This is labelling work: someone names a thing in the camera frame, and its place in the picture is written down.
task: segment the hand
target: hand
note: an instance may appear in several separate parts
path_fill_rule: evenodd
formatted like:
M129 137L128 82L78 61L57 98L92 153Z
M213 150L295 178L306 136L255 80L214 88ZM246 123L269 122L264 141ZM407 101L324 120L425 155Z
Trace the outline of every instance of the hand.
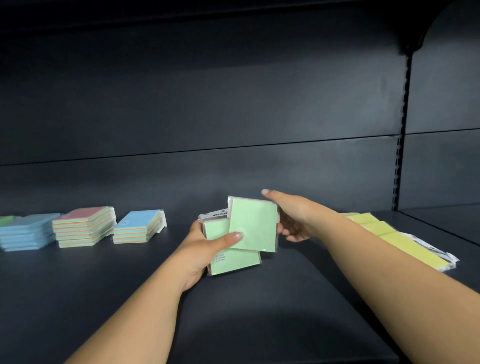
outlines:
M202 223L196 220L190 227L187 237L168 259L180 279L182 291L198 282L207 265L220 251L242 240L241 232L232 232L215 240L207 240L202 233Z
M287 237L289 242L298 243L315 236L310 221L317 203L301 196L283 194L279 191L262 190L262 194L280 206L280 223L277 233Z

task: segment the person's right hand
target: person's right hand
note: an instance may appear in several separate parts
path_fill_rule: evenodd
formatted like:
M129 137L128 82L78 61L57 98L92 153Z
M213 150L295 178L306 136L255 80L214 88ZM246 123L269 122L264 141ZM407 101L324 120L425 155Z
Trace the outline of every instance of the person's right hand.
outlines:
M302 242L316 235L311 221L316 207L319 206L317 203L305 197L274 190L262 190L262 195L280 206L277 233L285 235L289 242Z

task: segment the person's right arm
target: person's right arm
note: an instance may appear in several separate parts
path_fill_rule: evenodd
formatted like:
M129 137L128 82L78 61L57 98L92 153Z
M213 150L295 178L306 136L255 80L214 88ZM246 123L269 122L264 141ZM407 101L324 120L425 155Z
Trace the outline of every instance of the person's right arm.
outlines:
M320 239L413 363L480 363L480 294L325 206L262 193L282 209L278 232Z

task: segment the person's left hand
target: person's left hand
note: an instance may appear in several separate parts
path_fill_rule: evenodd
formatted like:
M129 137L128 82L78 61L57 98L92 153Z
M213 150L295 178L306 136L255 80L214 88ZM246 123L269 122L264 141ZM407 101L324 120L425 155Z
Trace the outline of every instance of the person's left hand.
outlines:
M168 259L180 279L182 291L198 282L207 265L220 251L231 247L243 238L241 232L232 232L215 240L207 240L202 233L202 223L196 220L187 237Z

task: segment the yellow sticky note stack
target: yellow sticky note stack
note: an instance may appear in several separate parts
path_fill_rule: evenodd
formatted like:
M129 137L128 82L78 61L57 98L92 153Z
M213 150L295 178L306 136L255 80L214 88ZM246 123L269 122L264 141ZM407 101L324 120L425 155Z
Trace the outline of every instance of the yellow sticky note stack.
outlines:
M416 242L406 237L401 232L391 232L390 234L380 236L380 239L385 240L393 246L396 246L398 249L404 251L407 254L410 254L412 257L417 258L418 260L422 261L425 264L428 264L435 269L445 268L449 264L447 261L436 256L431 251L418 245Z
M357 224L367 224L369 222L376 222L379 221L375 216L373 216L370 212L366 214L356 214L356 215L350 215L346 216L350 220L356 222Z
M385 221L367 222L366 224L362 224L362 226L376 236L396 232L396 230Z

